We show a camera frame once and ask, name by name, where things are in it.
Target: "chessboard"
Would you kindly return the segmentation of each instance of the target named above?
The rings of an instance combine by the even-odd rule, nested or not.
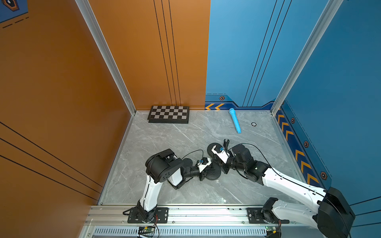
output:
[[[188,123],[188,106],[152,106],[148,114],[150,123]]]

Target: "yellow chevron arrow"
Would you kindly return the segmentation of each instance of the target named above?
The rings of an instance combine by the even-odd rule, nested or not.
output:
[[[221,110],[219,107],[222,106],[222,105],[224,105],[224,103],[221,103],[220,105],[218,105],[218,106],[216,107],[216,110]]]
[[[303,152],[295,150],[295,159],[296,159],[296,161],[298,161],[298,155],[303,155],[305,157]]]
[[[310,174],[307,174],[307,184],[310,184],[310,180],[313,180],[317,183],[319,183],[319,181],[317,180],[317,178],[315,178],[314,176],[310,175]]]
[[[205,109],[206,109],[206,110],[210,110],[210,108],[209,108],[209,107],[211,107],[212,105],[214,105],[214,103],[210,104],[210,105],[209,105],[209,106],[207,106]]]
[[[286,123],[286,122],[282,122],[282,131],[283,131],[283,127],[284,127],[284,126],[289,126],[289,124]]]
[[[283,118],[284,118],[285,116],[283,116],[283,115],[280,115],[280,114],[278,115],[278,124],[280,123],[280,118],[281,118],[281,117],[283,117]]]
[[[293,135],[294,133],[292,133],[292,131],[286,131],[286,141],[288,141],[288,134]]]
[[[302,173],[303,173],[304,166],[311,168],[311,166],[309,164],[307,164],[306,162],[302,161],[302,165],[300,166],[300,170],[302,171]]]

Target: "orange wall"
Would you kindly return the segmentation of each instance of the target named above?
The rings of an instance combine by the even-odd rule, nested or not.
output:
[[[131,115],[75,1],[28,9],[0,28],[1,236],[77,237]]]
[[[210,0],[90,0],[138,110],[203,109]]]

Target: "checkered pattern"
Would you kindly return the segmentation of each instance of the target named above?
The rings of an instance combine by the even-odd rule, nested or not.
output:
[[[187,119],[188,107],[183,106],[153,106],[151,119]]]

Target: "metal mounting plate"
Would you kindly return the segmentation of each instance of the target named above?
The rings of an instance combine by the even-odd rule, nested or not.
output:
[[[167,223],[168,222],[168,208],[156,208],[157,215],[157,223]],[[153,220],[149,223],[154,223],[156,221],[156,217],[154,216]],[[128,215],[128,223],[145,223],[143,217],[139,214],[138,208],[131,208],[130,214]]]
[[[262,208],[247,208],[247,218],[250,224],[268,224],[261,216]],[[280,220],[282,224],[289,224],[289,220]]]

